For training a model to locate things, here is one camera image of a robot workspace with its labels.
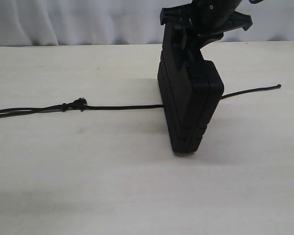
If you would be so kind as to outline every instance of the white table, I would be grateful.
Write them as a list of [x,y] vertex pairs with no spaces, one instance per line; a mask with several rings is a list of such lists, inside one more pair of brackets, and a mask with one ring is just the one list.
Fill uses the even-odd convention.
[[[0,109],[161,103],[160,45],[0,47]],[[0,235],[294,235],[294,42],[214,43],[225,94],[199,151],[162,109],[0,119]]]

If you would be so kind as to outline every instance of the black plastic device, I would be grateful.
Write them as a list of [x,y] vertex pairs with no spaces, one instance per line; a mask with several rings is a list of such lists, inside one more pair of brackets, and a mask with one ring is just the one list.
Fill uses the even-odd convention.
[[163,8],[165,26],[158,83],[175,153],[196,152],[224,86],[213,62],[200,49],[237,28],[248,30],[251,17],[235,12],[242,0],[193,0]]

